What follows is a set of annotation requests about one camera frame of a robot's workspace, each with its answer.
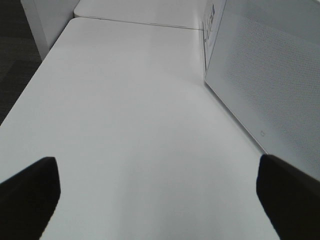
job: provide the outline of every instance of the white desk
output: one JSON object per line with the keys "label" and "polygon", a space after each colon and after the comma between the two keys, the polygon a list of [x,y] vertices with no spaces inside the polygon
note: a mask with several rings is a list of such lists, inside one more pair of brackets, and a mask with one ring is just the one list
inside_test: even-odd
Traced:
{"label": "white desk", "polygon": [[80,0],[75,17],[202,29],[207,0]]}
{"label": "white desk", "polygon": [[205,88],[199,31],[73,19],[0,126],[0,181],[44,156],[43,240],[278,239],[261,152]]}

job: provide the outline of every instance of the gray carpet floor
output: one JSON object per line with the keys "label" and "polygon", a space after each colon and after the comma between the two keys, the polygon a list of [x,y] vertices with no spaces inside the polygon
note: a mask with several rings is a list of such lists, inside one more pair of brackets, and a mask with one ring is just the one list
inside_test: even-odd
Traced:
{"label": "gray carpet floor", "polygon": [[0,124],[40,63],[20,0],[0,0]]}

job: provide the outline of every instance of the perforated panel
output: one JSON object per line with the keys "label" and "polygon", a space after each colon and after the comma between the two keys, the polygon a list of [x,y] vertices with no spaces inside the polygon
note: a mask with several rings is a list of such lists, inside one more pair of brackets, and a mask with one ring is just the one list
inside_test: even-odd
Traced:
{"label": "perforated panel", "polygon": [[253,125],[274,133],[262,147],[320,179],[320,6],[227,0],[214,48],[207,83],[258,141]]}

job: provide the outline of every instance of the white table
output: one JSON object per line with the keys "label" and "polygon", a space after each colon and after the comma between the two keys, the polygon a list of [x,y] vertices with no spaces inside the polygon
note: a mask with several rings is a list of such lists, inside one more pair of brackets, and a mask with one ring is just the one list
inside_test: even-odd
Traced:
{"label": "white table", "polygon": [[75,17],[202,29],[207,0],[80,0]]}
{"label": "white table", "polygon": [[0,126],[0,181],[44,156],[43,240],[279,239],[261,152],[204,86],[199,31],[73,19]]}

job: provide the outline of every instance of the black object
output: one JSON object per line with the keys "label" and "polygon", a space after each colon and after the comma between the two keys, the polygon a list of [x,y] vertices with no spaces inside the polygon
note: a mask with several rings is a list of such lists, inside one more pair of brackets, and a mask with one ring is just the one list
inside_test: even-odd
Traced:
{"label": "black object", "polygon": [[274,155],[261,157],[256,192],[280,239],[320,240],[319,185]]}
{"label": "black object", "polygon": [[0,239],[37,240],[60,198],[56,159],[45,157],[0,184]]}

